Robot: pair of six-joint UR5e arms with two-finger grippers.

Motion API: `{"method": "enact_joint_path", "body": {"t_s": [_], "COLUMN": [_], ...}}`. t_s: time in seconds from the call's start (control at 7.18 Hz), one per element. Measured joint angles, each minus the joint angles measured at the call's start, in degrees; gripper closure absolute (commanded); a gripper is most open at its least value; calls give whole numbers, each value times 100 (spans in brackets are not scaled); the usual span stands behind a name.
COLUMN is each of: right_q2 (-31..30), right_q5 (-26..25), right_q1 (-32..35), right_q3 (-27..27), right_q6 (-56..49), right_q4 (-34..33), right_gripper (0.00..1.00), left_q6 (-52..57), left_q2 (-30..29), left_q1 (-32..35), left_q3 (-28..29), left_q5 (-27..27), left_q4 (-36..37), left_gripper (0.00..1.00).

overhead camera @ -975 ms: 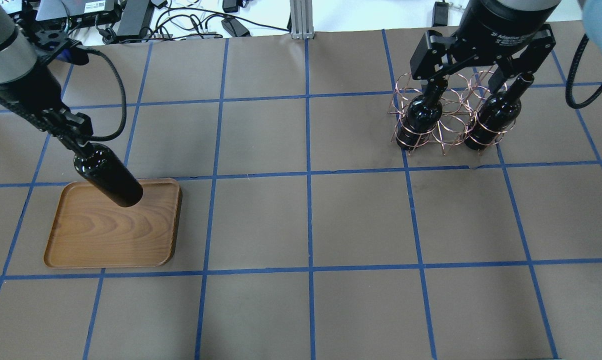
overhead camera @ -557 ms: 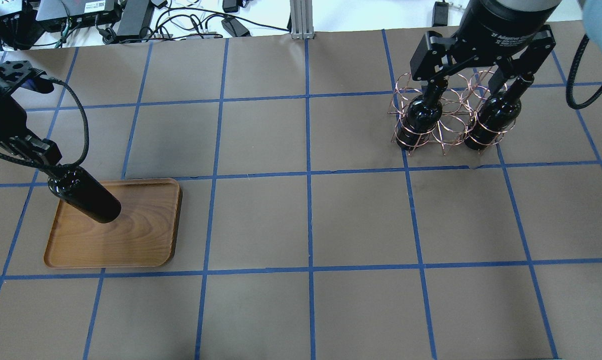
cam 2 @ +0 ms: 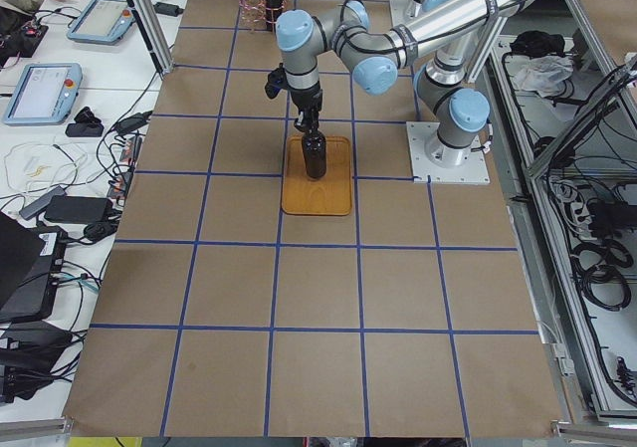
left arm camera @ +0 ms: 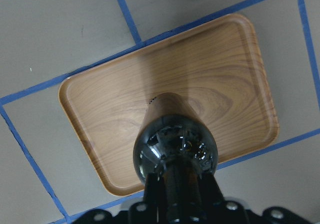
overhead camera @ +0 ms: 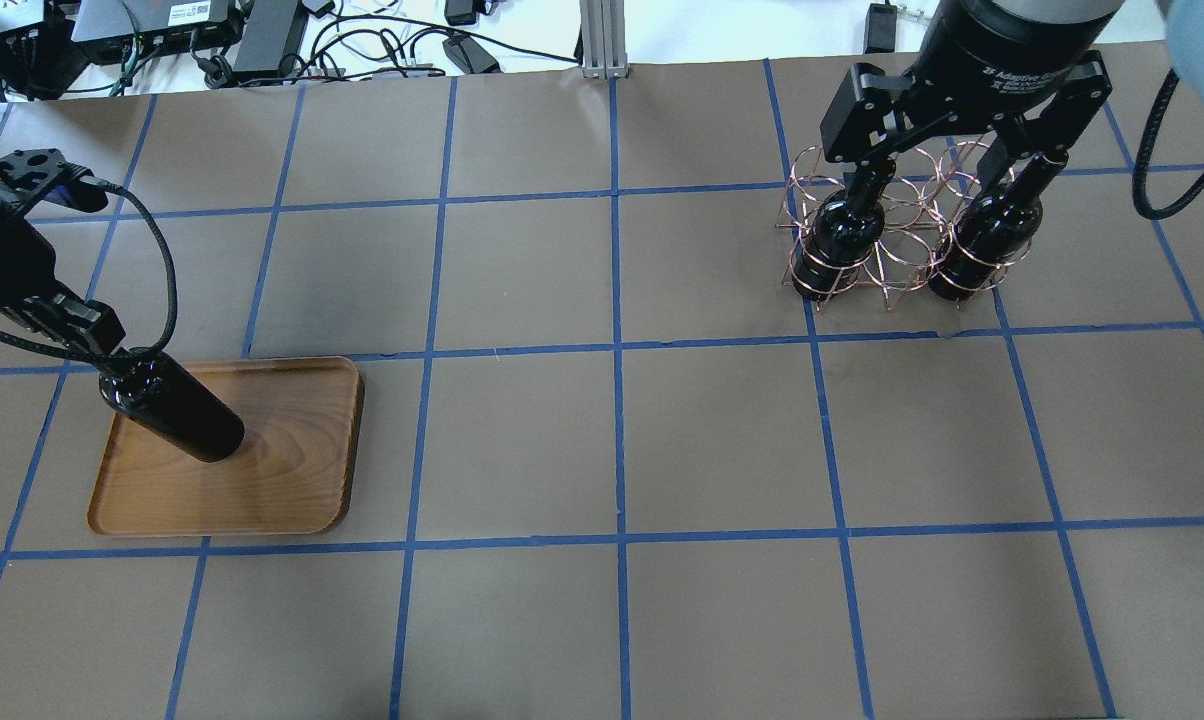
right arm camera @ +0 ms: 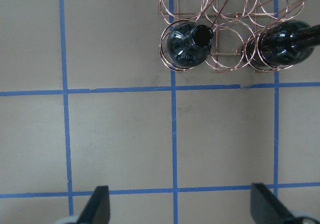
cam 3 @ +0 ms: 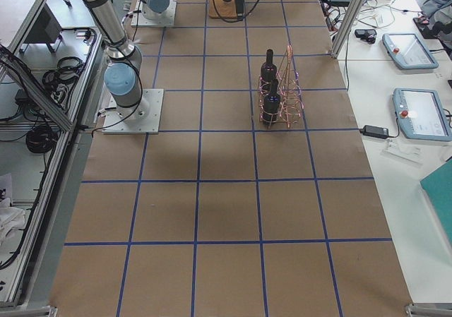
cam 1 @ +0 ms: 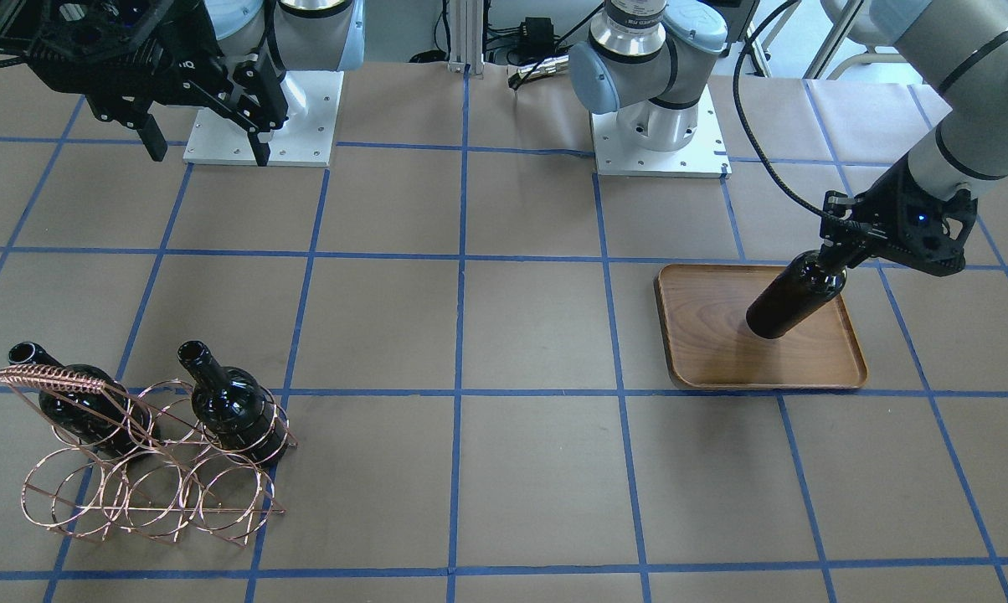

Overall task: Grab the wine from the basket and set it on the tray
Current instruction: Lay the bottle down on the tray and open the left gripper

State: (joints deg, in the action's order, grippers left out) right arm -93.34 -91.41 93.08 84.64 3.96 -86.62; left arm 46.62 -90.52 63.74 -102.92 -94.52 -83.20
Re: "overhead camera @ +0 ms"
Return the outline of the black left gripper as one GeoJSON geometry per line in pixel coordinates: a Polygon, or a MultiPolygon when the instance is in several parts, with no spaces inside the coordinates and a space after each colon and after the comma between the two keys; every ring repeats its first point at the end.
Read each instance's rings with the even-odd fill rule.
{"type": "Polygon", "coordinates": [[[57,149],[0,158],[0,314],[67,352],[110,356],[125,340],[116,311],[57,279],[55,250],[26,219],[43,201],[85,213],[107,208],[95,178],[57,149]]]}

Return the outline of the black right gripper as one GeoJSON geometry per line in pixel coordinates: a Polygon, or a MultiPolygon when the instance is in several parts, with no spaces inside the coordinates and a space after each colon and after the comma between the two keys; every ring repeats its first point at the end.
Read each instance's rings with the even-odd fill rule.
{"type": "Polygon", "coordinates": [[[846,201],[878,201],[895,155],[929,138],[995,138],[976,164],[992,195],[1019,164],[1066,167],[1069,149],[1111,94],[1094,41],[1109,1],[942,1],[899,76],[858,61],[820,124],[824,155],[852,164],[846,201]]]}

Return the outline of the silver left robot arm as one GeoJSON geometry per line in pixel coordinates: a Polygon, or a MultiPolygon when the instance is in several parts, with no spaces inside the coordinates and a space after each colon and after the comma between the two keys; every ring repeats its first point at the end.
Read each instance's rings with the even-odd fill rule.
{"type": "Polygon", "coordinates": [[[13,151],[0,158],[0,315],[78,354],[110,356],[125,340],[113,307],[85,300],[55,278],[55,250],[26,220],[40,202],[95,213],[107,191],[90,169],[61,151],[13,151]]]}

